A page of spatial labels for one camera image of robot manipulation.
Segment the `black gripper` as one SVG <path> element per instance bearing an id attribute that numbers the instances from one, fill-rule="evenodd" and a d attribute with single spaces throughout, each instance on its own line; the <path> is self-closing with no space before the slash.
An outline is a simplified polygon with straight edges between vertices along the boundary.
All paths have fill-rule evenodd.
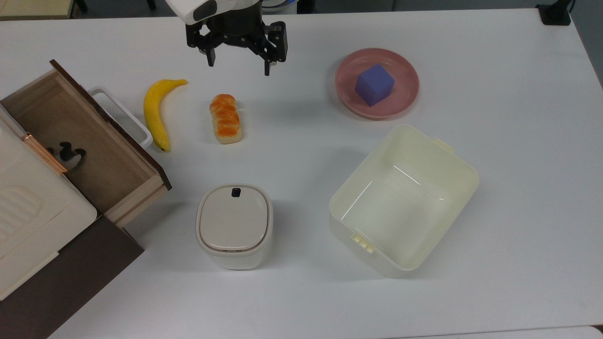
<path id="1" fill-rule="evenodd" d="M 203 27 L 209 32 L 203 34 Z M 252 48 L 263 59 L 265 76 L 288 56 L 286 24 L 266 25 L 261 0 L 209 0 L 200 6 L 200 22 L 186 25 L 186 35 L 187 45 L 205 56 L 210 67 L 215 64 L 215 48 L 222 44 Z"/>

